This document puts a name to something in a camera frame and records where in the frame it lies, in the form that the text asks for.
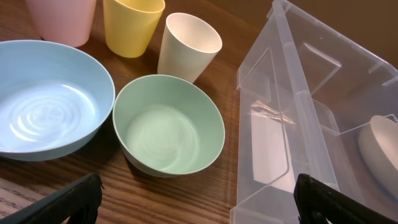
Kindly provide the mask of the yellow cup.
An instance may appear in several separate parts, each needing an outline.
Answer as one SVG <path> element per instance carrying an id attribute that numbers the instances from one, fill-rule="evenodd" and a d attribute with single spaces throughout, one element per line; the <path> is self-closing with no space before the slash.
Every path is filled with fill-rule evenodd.
<path id="1" fill-rule="evenodd" d="M 141 56 L 164 9 L 164 0 L 103 0 L 106 45 L 122 57 Z"/>

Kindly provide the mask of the pink cup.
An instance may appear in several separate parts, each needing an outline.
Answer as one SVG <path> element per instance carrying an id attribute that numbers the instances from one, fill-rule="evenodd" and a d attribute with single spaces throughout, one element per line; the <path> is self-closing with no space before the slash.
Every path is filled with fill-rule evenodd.
<path id="1" fill-rule="evenodd" d="M 44 40 L 71 47 L 88 41 L 96 0 L 26 0 L 26 4 Z"/>

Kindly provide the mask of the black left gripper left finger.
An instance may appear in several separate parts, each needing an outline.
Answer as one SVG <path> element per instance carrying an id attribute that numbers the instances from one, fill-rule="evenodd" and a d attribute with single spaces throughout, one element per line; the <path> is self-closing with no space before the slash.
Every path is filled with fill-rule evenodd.
<path id="1" fill-rule="evenodd" d="M 1 219 L 1 224 L 95 224 L 102 201 L 99 174 L 88 174 L 53 194 Z"/>

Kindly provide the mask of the cream large bowl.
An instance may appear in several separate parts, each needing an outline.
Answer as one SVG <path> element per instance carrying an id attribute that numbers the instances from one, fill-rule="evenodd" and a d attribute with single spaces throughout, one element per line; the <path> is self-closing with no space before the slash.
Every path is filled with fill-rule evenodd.
<path id="1" fill-rule="evenodd" d="M 397 197 L 397 123 L 373 116 L 359 133 L 359 150 L 373 176 Z"/>

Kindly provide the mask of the mint green bowl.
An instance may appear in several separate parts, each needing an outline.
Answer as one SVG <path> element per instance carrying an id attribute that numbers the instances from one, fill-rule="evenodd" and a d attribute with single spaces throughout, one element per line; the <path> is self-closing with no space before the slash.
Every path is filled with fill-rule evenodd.
<path id="1" fill-rule="evenodd" d="M 170 75 L 146 75 L 124 86 L 112 119 L 128 161 L 154 177 L 199 172 L 224 147 L 224 122 L 213 100 L 194 84 Z"/>

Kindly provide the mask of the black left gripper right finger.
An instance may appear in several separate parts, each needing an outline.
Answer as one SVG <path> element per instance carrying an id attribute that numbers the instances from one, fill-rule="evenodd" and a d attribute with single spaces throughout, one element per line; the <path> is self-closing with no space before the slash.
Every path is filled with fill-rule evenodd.
<path id="1" fill-rule="evenodd" d="M 294 199 L 300 224 L 397 224 L 308 174 L 298 175 Z"/>

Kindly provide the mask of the light blue bowl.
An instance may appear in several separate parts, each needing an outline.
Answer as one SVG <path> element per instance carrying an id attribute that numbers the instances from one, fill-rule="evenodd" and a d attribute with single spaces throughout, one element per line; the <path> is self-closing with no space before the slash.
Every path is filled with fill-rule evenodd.
<path id="1" fill-rule="evenodd" d="M 107 69 L 56 42 L 1 42 L 1 156 L 47 161 L 87 144 L 116 97 Z"/>

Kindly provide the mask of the clear plastic storage box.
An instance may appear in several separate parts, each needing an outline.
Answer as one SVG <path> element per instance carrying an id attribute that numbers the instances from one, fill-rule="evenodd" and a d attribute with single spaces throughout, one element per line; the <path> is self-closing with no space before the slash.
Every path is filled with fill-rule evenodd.
<path id="1" fill-rule="evenodd" d="M 308 174 L 391 220 L 397 194 L 359 149 L 397 121 L 397 69 L 288 1 L 274 1 L 238 69 L 238 189 L 231 223 L 297 223 Z"/>

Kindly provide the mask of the cream white cup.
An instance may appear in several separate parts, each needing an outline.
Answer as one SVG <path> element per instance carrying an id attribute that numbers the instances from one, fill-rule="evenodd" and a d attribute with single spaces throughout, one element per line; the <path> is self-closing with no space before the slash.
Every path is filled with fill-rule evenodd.
<path id="1" fill-rule="evenodd" d="M 157 73 L 193 83 L 223 46 L 217 31 L 204 20 L 182 12 L 169 14 Z"/>

